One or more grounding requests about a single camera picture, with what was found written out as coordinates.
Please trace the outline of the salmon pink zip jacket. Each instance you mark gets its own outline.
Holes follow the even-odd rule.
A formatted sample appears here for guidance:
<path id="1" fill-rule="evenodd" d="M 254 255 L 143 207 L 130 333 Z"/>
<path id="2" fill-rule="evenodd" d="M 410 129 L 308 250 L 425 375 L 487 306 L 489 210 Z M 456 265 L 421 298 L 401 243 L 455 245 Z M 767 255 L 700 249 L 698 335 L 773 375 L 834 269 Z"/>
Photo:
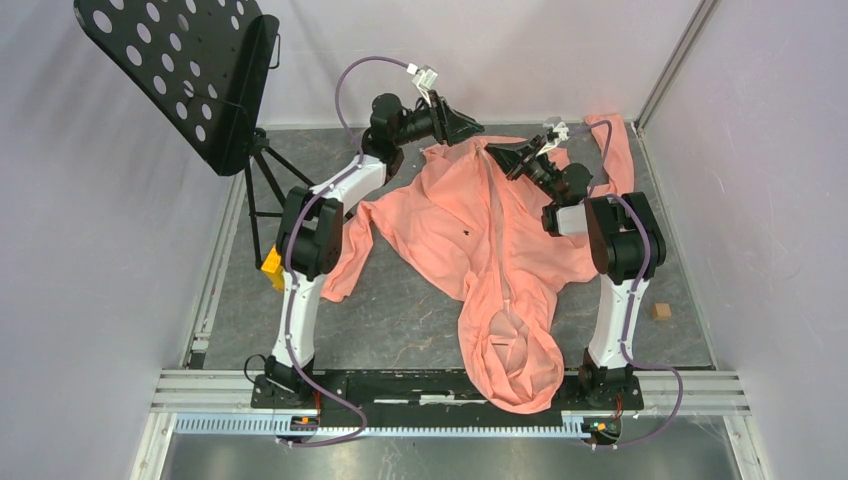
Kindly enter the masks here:
<path id="1" fill-rule="evenodd" d="M 508 180 L 487 136 L 433 145 L 412 182 L 363 201 L 343 230 L 341 257 L 322 289 L 340 302 L 355 289 L 380 233 L 423 278 L 462 303 L 458 340 L 468 377 L 495 406 L 548 409 L 565 363 L 551 334 L 558 293 L 596 274 L 586 235 L 542 227 L 548 197 Z"/>

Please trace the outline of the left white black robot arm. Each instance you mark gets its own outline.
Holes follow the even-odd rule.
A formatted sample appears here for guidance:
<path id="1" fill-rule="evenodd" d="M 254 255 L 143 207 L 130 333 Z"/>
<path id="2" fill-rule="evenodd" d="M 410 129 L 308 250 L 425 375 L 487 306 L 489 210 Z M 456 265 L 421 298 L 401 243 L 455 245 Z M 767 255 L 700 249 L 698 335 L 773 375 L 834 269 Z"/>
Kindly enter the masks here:
<path id="1" fill-rule="evenodd" d="M 274 248 L 283 292 L 280 329 L 258 385 L 276 388 L 290 407 L 312 399 L 317 307 L 324 282 L 342 253 L 346 215 L 396 175 L 404 160 L 403 146 L 425 137 L 453 146 L 483 131 L 480 123 L 450 107 L 434 90 L 422 94 L 413 108 L 394 94 L 381 94 L 372 102 L 370 124 L 357 137 L 351 162 L 316 186 L 290 191 Z"/>

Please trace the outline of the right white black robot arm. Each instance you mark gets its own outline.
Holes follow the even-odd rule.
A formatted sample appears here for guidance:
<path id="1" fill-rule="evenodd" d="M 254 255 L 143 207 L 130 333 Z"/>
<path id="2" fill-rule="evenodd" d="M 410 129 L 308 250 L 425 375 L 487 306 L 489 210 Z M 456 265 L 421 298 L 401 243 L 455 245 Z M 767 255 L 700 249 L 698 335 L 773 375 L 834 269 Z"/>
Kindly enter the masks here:
<path id="1" fill-rule="evenodd" d="M 602 408 L 638 393 L 632 363 L 632 333 L 638 307 L 657 267 L 665 261 L 665 240 L 641 192 L 589 195 L 588 168 L 570 163 L 558 168 L 550 146 L 536 137 L 485 147 L 510 180 L 525 177 L 551 200 L 542 210 L 543 230 L 551 236 L 585 234 L 601 297 L 593 337 L 578 369 L 577 392 L 591 408 Z"/>

